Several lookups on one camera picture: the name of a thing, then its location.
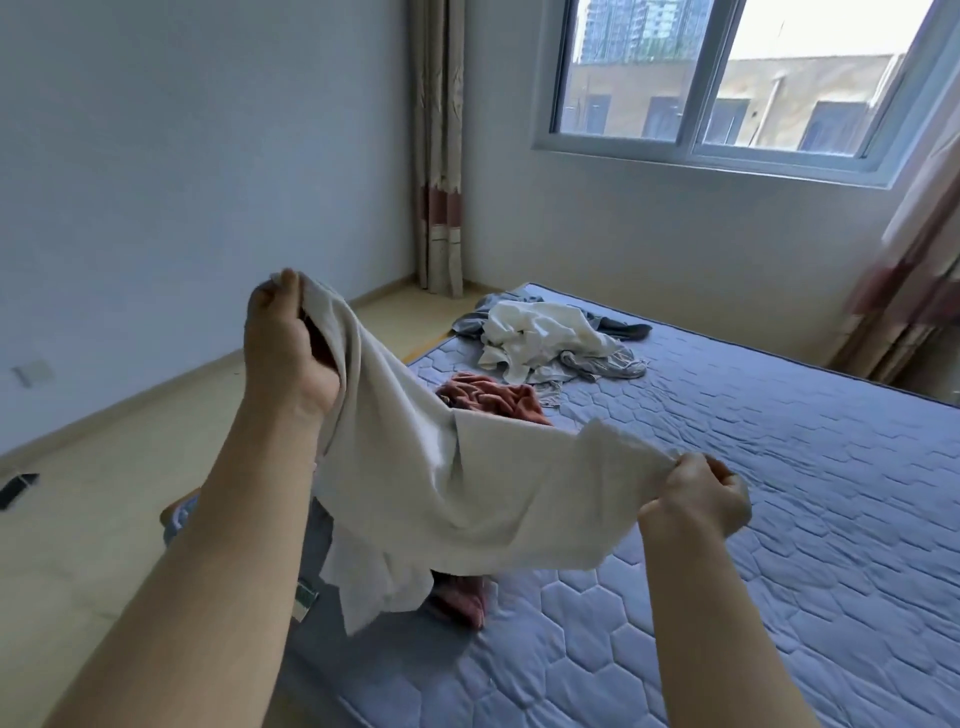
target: bed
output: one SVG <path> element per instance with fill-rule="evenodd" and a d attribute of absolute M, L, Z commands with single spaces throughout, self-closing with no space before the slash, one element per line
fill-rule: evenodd
<path fill-rule="evenodd" d="M 745 475 L 730 552 L 825 726 L 960 725 L 960 409 L 650 323 L 630 345 L 647 375 L 565 384 L 554 424 L 603 418 Z M 479 351 L 454 338 L 410 367 L 435 387 Z M 329 529 L 315 503 L 300 575 L 318 597 L 279 678 L 324 725 L 666 724 L 636 530 L 593 571 L 494 575 L 479 634 L 412 613 L 348 639 L 317 578 Z"/>

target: pink curtain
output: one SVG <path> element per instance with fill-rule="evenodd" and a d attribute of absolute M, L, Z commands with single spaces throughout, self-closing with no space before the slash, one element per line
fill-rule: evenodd
<path fill-rule="evenodd" d="M 464 295 L 460 169 L 466 0 L 410 0 L 420 286 Z"/>
<path fill-rule="evenodd" d="M 893 384 L 923 346 L 960 324 L 960 109 L 883 234 L 830 368 Z"/>

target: wooden floor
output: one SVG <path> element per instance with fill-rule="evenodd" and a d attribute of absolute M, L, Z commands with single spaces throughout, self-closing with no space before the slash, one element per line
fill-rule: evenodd
<path fill-rule="evenodd" d="M 404 358 L 480 295 L 410 286 L 357 313 Z M 39 725 L 107 632 L 162 552 L 159 512 L 203 482 L 242 390 L 242 364 L 224 363 L 23 464 L 40 482 L 0 527 L 0 728 Z M 265 725 L 315 723 L 276 696 Z"/>

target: forearm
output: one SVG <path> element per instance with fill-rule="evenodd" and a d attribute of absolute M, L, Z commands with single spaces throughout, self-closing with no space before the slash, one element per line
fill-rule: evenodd
<path fill-rule="evenodd" d="M 282 402 L 244 401 L 188 527 L 49 726 L 260 725 L 289 626 L 320 423 Z"/>
<path fill-rule="evenodd" d="M 720 534 L 696 525 L 641 530 L 671 725 L 817 726 Z"/>

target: building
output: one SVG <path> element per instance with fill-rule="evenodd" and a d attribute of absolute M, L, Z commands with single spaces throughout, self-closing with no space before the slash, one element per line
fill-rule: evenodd
<path fill-rule="evenodd" d="M 731 60 L 705 141 L 853 154 L 896 78 L 902 56 Z M 561 131 L 677 138 L 691 64 L 573 64 Z"/>
<path fill-rule="evenodd" d="M 711 0 L 588 0 L 579 63 L 692 59 Z"/>

